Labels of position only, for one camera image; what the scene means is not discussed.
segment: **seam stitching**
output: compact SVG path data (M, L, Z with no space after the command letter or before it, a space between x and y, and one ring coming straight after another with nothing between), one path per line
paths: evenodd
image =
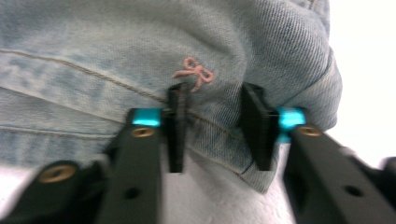
M228 166L228 165L226 165L226 164L224 164L224 163L222 163L222 162L220 162L220 161L215 160L214 158L207 157L206 155L204 155L204 154L201 153L200 151L195 150L194 147L186 146L186 149L187 149L190 153L197 154L197 155L199 155L199 156L201 156L201 157L203 157L203 158L206 158L206 159L208 159L208 160L214 162L215 164L220 165L221 167L223 167L223 168L225 168L225 169L227 169L227 170L233 172L235 175L238 175L238 176L241 175L241 174L239 174L238 172L235 171L234 167Z
M19 128L9 128L9 127L1 127L0 132L7 132L7 133L32 133L32 134L42 134L42 135L52 135L57 137L74 137L80 139L89 139L89 140L107 140L113 138L115 135L108 135L108 136L84 136L84 135L77 135L73 133L56 133L56 132L48 132L48 131L41 131L41 130L33 130L33 129L19 129Z
M222 133L225 133L225 134L229 135L232 139L234 139L236 141L239 141L239 142L244 142L243 139L234 136L233 134L231 134L230 132L228 132L224 128L220 127L218 124L216 124L216 123L214 123L214 122L212 122L212 121L210 121L208 119L202 118L200 115L198 115L197 113L193 112L192 110L189 109L187 113L192 115L193 117L196 117L198 120L203 121L203 122L205 122L205 123L217 128L217 129L219 129Z
M256 163L254 162L254 160L253 160L253 158L252 158L250 164L248 165L248 167L247 167L240 175L244 175L244 174L248 171L248 169L250 169L250 167L251 167L253 164L256 164Z
M124 84L124 83L122 83L122 82L119 82L119 81L117 81L117 80L115 80L115 79L113 79L113 78L111 78L111 77L107 77L107 76L105 76L105 75L103 75L103 74L94 72L94 71L92 71L92 70L89 70L89 69L87 69L87 68L78 66L78 65L76 65L76 64L73 64L73 63L70 63L70 62L67 62L67 61L64 61L64 60L53 59L53 58L47 58L47 57L41 57L41 56L35 56L35 55L32 55L32 54L26 54L26 53L14 51L14 50L4 50L4 49L0 49L0 53L5 53L5 54L16 54L16 55L20 55L20 56L26 57L26 58L38 59L38 60L43 60L43 61L48 61L48 62L54 62L54 63L61 63L61 64L64 64L64 65L66 65L66 66L69 66L69 67L71 67L71 68L77 69L78 71L84 72L84 73L86 73L86 74L90 74L90 75L93 75L93 76L95 76L95 77L99 77L99 78L102 78L102 79L107 80L107 81L109 81L109 82L112 82L112 83L114 83L114 84L116 84L116 85L119 85L119 86L121 86L121 87L123 87L123 88L125 88L125 89L127 89L127 90L134 91L134 92L136 92L136 93L138 93L138 94L141 94L141 95L145 95L145 96L147 96L147 97L149 97L149 98L151 98L151 99L153 99L153 100L159 101L159 102L161 102L161 103L166 103L166 102L167 102L165 99L163 99L163 98L161 98L161 97L152 95L152 94L147 93L147 92L145 92L145 91L141 91L141 90L139 90L139 89L137 89L137 88L135 88L135 87L132 87L132 86L129 86L129 85Z

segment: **brass screw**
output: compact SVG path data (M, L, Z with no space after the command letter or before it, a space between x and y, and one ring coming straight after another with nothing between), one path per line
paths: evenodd
M300 133L308 135L308 136L312 136L312 137L321 136L321 132L316 128L303 126L303 127L300 127L298 130L300 131Z
M77 168L72 165L59 165L51 167L40 175L38 181L45 184L60 182L71 177L76 172L76 170Z
M154 129L151 128L139 128L132 131L133 137L149 137L155 133Z

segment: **light blue denim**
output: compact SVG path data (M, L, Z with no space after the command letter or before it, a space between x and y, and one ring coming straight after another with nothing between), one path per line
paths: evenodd
M242 83L271 106L336 123L342 81L327 0L0 1L0 160L37 167L87 161L132 107L165 107L192 57L213 73L191 93L187 148L265 192L237 129Z

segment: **white background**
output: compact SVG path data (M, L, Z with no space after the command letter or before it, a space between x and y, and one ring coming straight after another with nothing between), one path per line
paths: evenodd
M344 81L338 124L329 134L370 165L396 156L396 3L332 0L331 45ZM0 217L28 173L0 166Z

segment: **denim fabric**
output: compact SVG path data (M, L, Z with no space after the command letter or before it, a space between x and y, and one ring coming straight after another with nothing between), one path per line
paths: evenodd
M187 148L265 192L236 128L244 81L272 106L336 122L342 83L326 0L63 0L0 2L0 159L38 166L89 160L128 108L165 107L192 57L213 73L191 93Z

